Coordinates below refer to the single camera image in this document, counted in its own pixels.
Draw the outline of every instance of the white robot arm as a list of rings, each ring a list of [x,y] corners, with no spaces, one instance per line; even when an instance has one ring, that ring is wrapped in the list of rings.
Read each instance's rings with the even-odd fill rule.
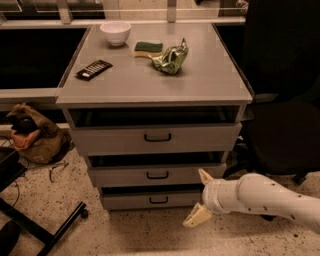
[[[260,174],[227,181],[214,179],[203,169],[199,173],[205,184],[203,205],[194,206],[185,227],[195,227],[213,214],[242,212],[281,216],[320,234],[320,199],[297,194]]]

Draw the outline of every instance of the remote control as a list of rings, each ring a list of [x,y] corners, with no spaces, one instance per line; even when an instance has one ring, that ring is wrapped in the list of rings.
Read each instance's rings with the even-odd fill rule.
[[[99,75],[103,71],[111,68],[112,64],[103,60],[96,60],[89,66],[77,72],[77,77],[83,80],[91,80],[93,77]]]

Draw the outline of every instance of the terrazzo floor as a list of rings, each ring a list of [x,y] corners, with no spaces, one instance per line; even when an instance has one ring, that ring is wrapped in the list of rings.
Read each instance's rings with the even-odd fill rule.
[[[280,217],[272,222],[260,216],[231,213],[216,215],[194,228],[182,225],[191,208],[115,211],[108,213],[91,185],[84,160],[70,151],[67,167],[30,169],[17,179],[20,198],[15,208],[55,233],[83,201],[89,217],[80,217],[59,240],[49,255],[320,255],[320,236]],[[320,173],[310,174],[299,187],[288,177],[277,177],[286,187],[320,197]],[[1,197],[13,204],[18,189],[13,183]],[[0,213],[0,227],[7,221]],[[43,244],[22,231],[10,256],[33,256]]]

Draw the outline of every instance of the cabinet top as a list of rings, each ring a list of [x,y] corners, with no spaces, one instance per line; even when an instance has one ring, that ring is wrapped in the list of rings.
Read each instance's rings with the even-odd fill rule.
[[[189,53],[176,75],[157,71],[148,58],[133,57],[137,42],[163,43],[163,49],[185,38]],[[76,72],[95,60],[113,67],[90,81]],[[103,105],[242,105],[252,97],[212,24],[135,24],[126,44],[108,45],[99,26],[92,26],[63,88],[60,107]]]

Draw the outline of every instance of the drawer cabinet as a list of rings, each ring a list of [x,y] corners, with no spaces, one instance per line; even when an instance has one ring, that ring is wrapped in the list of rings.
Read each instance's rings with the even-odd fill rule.
[[[107,47],[98,25],[90,29],[57,105],[105,209],[193,206],[198,169],[222,177],[252,97],[211,24],[131,29],[123,47]],[[164,49],[185,38],[181,70],[167,75],[134,58],[141,38]],[[74,77],[97,56],[113,66],[90,81]]]

